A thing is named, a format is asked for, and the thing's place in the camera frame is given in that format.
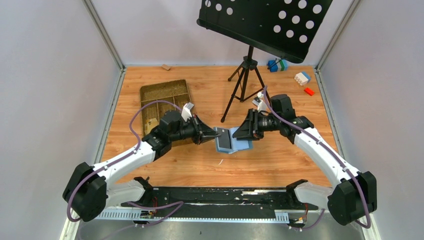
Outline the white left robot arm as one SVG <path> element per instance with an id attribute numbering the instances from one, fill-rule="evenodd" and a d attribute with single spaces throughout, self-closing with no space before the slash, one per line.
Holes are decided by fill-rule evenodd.
<path id="1" fill-rule="evenodd" d="M 169 110 L 148 134 L 137 139 L 137 144 L 123 153 L 101 163 L 77 165 L 64 189 L 66 214 L 71 222 L 89 222 L 105 208 L 143 198 L 148 185 L 140 178 L 117 183 L 133 170 L 150 164 L 172 148 L 172 143 L 191 139 L 200 145 L 220 136 L 202 122 L 197 115 L 183 117 L 177 110 Z"/>

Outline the white blue toy block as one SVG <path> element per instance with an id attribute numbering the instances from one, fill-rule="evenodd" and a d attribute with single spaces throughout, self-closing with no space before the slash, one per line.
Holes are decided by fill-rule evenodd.
<path id="1" fill-rule="evenodd" d="M 304 86 L 311 81 L 311 76 L 305 71 L 297 73 L 293 78 L 300 86 Z"/>

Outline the gold credit card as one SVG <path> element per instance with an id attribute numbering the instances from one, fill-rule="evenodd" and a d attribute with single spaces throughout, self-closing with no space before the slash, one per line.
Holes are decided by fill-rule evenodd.
<path id="1" fill-rule="evenodd" d="M 144 134 L 147 135 L 151 130 L 158 125 L 158 120 L 156 118 L 150 118 L 146 120 L 144 124 Z"/>

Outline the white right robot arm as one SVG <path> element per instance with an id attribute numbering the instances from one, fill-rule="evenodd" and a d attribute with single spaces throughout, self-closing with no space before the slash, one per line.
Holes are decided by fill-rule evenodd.
<path id="1" fill-rule="evenodd" d="M 376 177 L 370 171 L 361 172 L 342 158 L 309 119 L 296 115 L 288 95 L 275 95 L 263 103 L 264 109 L 248 110 L 233 138 L 258 141 L 265 132 L 278 131 L 306 153 L 331 184 L 325 187 L 305 179 L 293 182 L 286 186 L 288 202 L 328 210 L 342 226 L 356 222 L 363 228 L 370 228 L 370 214 L 377 209 Z"/>

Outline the red toy block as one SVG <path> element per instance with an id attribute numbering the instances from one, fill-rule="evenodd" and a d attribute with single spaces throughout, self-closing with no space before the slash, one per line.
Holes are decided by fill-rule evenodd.
<path id="1" fill-rule="evenodd" d="M 309 87 L 306 87 L 305 89 L 304 89 L 304 92 L 306 93 L 306 94 L 308 94 L 309 96 L 313 96 L 314 94 L 315 94 L 315 91 L 314 90 L 312 90 L 311 88 L 309 88 Z"/>

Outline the blue leather card holder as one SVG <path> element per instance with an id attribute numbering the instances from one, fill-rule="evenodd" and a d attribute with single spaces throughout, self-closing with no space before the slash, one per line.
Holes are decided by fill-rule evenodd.
<path id="1" fill-rule="evenodd" d="M 227 128 L 230 132 L 230 138 L 231 138 L 231 149 L 222 149 L 219 147 L 219 137 L 215 138 L 215 148 L 218 153 L 225 153 L 225 154 L 233 154 L 235 152 L 239 151 L 246 151 L 251 150 L 253 148 L 253 143 L 251 140 L 237 140 L 232 137 L 233 133 L 238 129 L 239 127 L 232 127 Z M 225 129 L 222 127 L 214 127 L 214 130 L 221 133 L 220 129 Z"/>

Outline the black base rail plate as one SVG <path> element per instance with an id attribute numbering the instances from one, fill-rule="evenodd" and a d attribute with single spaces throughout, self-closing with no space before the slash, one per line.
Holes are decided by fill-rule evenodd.
<path id="1" fill-rule="evenodd" d="M 283 187 L 155 187 L 135 202 L 156 207 L 154 217 L 273 219 L 276 211 L 304 215 L 317 206 L 295 203 Z"/>

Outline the blue green toy block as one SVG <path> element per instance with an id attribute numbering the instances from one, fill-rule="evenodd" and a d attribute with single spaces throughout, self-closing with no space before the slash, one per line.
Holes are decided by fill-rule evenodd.
<path id="1" fill-rule="evenodd" d="M 285 59 L 275 59 L 267 62 L 267 69 L 271 73 L 287 71 L 288 68 L 288 62 Z"/>

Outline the black card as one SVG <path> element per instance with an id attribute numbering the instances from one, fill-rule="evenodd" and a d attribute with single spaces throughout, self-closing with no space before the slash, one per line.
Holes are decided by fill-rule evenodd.
<path id="1" fill-rule="evenodd" d="M 220 131 L 221 132 L 218 138 L 218 141 L 219 141 L 218 146 L 221 149 L 230 150 L 232 148 L 230 130 L 227 128 L 221 128 Z"/>

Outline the small wooden block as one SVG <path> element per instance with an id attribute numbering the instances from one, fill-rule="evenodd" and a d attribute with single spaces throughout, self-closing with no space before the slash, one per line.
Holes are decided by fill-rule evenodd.
<path id="1" fill-rule="evenodd" d="M 162 64 L 161 67 L 166 71 L 169 71 L 171 69 L 171 67 L 169 65 L 166 65 L 166 64 Z"/>

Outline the woven compartment tray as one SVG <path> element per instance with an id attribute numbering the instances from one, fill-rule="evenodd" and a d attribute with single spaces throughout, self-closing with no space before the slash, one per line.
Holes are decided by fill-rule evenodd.
<path id="1" fill-rule="evenodd" d="M 140 113 L 142 135 L 146 120 L 156 118 L 158 123 L 167 111 L 176 110 L 191 102 L 191 94 L 185 79 L 160 82 L 144 85 L 139 89 L 140 106 L 144 109 Z"/>

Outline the black music stand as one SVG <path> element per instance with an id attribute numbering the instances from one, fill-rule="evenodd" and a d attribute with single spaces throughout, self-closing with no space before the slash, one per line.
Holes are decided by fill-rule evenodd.
<path id="1" fill-rule="evenodd" d="M 258 71 L 255 48 L 294 64 L 303 63 L 330 0 L 203 0 L 196 23 L 249 46 L 238 67 L 234 92 L 245 96 L 249 71 Z"/>

